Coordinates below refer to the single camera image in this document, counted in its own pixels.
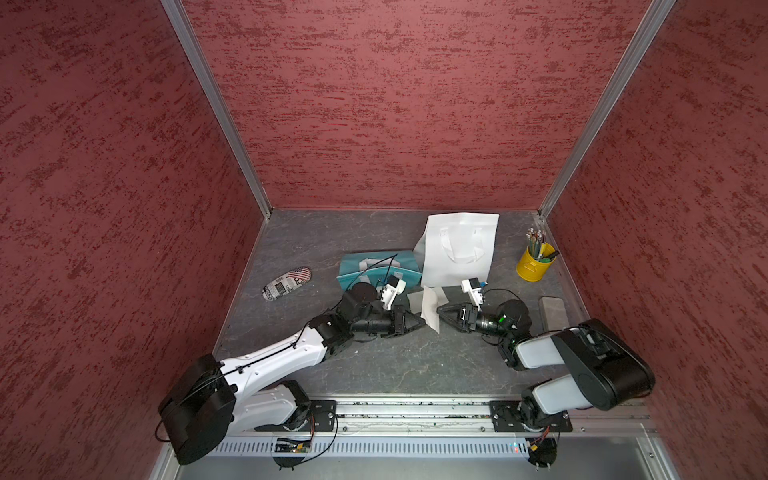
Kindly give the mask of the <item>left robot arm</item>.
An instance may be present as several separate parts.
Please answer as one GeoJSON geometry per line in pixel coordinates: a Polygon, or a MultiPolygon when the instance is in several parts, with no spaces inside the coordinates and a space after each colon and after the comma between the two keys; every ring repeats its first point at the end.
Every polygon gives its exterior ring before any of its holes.
{"type": "Polygon", "coordinates": [[[205,457],[229,434],[297,429],[310,416],[311,401],[290,375],[331,359],[363,334],[400,337],[425,325],[393,299],[381,300],[373,285],[357,283],[286,339],[240,357],[196,359],[160,402],[159,425],[181,465],[205,457]]]}

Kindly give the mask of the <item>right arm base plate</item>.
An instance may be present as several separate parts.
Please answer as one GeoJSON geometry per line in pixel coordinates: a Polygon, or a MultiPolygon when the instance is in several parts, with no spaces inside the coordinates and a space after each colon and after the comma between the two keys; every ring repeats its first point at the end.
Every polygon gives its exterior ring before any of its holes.
{"type": "Polygon", "coordinates": [[[557,414],[543,413],[531,400],[491,401],[490,419],[496,433],[541,434],[570,433],[573,426],[567,412],[557,414]]]}

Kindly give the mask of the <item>white receipt long strip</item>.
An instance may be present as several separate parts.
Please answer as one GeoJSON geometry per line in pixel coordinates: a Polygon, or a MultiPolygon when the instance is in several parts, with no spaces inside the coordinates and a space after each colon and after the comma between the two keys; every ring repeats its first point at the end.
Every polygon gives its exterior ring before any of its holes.
{"type": "Polygon", "coordinates": [[[437,334],[440,333],[438,307],[438,296],[435,291],[432,288],[424,287],[422,290],[421,318],[437,334]]]}

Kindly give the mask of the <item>teal gift bag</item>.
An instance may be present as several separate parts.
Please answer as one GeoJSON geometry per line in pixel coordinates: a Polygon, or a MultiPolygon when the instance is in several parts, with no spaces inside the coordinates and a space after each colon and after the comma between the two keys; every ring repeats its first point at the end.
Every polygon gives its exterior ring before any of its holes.
{"type": "Polygon", "coordinates": [[[382,288],[390,276],[405,281],[407,287],[420,285],[422,273],[412,251],[347,254],[341,259],[336,279],[342,290],[349,290],[360,282],[382,288]]]}

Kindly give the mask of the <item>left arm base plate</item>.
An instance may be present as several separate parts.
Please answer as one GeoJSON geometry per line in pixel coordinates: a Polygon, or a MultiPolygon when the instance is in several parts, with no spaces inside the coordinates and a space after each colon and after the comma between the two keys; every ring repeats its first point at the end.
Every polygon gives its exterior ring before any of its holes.
{"type": "Polygon", "coordinates": [[[253,429],[254,432],[287,432],[311,434],[333,432],[337,402],[335,400],[310,400],[303,404],[280,425],[264,425],[253,429]]]}

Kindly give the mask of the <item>white gift bag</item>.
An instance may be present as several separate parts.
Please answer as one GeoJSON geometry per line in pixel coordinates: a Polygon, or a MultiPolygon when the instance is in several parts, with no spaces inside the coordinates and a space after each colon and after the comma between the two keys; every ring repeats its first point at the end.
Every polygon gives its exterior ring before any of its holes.
{"type": "Polygon", "coordinates": [[[486,282],[490,273],[498,214],[430,215],[413,254],[422,287],[459,286],[463,280],[486,282]]]}

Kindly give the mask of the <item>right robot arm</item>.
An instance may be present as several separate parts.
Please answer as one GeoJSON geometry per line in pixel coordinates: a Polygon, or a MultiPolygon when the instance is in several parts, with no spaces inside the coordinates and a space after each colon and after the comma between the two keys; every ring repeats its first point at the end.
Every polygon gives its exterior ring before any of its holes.
{"type": "Polygon", "coordinates": [[[491,314],[473,302],[446,304],[437,314],[462,333],[495,336],[504,363],[516,371],[566,368],[566,374],[524,389],[509,410],[492,413],[518,430],[557,431],[571,409],[609,411],[649,395],[656,383],[648,363],[597,319],[534,336],[529,310],[517,298],[491,314]]]}

